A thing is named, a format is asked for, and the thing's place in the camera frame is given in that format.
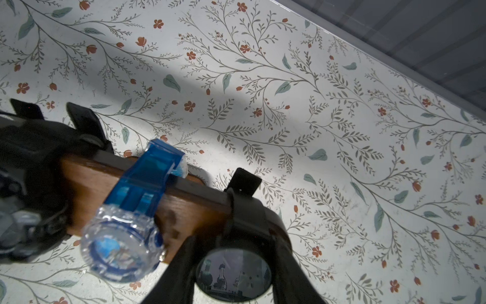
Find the blue transparent watch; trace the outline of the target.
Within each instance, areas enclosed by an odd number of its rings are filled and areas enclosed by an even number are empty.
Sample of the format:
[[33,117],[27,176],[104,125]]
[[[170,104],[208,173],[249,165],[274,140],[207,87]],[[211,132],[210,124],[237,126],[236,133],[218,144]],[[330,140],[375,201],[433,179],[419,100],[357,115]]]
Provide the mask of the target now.
[[154,139],[83,228],[81,254],[95,275],[135,282],[153,272],[165,247],[154,216],[184,152]]

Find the black round watch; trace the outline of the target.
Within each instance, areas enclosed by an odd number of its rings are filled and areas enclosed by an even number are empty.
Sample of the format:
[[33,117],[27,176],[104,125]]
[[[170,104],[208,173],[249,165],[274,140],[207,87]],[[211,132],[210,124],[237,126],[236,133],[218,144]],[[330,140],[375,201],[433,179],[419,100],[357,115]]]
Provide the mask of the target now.
[[216,300],[242,303],[272,291],[275,303],[286,301],[277,268],[277,235],[271,230],[281,218],[254,197],[261,183],[260,177],[238,168],[225,188],[230,218],[196,267],[196,286]]

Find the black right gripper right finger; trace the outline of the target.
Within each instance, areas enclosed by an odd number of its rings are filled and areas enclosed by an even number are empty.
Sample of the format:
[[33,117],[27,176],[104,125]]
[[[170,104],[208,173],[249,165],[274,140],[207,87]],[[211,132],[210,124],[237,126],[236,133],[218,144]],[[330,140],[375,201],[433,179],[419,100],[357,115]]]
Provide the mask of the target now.
[[275,239],[274,303],[325,304],[281,238]]

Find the brown wooden watch stand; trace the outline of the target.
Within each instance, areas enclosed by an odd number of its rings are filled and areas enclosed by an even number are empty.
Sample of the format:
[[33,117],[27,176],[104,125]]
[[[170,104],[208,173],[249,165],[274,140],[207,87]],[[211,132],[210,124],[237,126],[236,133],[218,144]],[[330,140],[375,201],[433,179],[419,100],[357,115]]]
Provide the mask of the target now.
[[[98,214],[100,206],[132,167],[134,158],[120,158],[105,151],[89,157],[67,154],[59,161],[60,176],[72,202],[68,233],[84,237],[84,227]],[[198,234],[209,238],[221,234],[232,214],[229,190],[247,192],[259,188],[262,179],[238,168],[223,190],[203,184],[194,175],[170,176],[155,213],[155,223],[163,238],[170,263],[184,240]]]

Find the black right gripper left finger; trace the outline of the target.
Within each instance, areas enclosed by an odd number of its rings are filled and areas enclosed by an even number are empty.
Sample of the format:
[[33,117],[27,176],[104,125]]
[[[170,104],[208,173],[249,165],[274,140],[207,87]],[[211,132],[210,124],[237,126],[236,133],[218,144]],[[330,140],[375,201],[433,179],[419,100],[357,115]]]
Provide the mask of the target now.
[[142,304],[192,304],[199,247],[197,236],[188,237]]

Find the black rugged watch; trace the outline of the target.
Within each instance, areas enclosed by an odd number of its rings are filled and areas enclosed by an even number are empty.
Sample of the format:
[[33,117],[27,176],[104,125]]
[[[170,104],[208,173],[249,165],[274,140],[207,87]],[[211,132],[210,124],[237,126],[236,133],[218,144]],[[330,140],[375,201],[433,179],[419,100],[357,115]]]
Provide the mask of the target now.
[[96,114],[67,103],[73,126],[48,121],[35,103],[11,99],[17,125],[1,128],[1,263],[28,262],[67,236],[70,201],[61,189],[65,153],[113,147]]

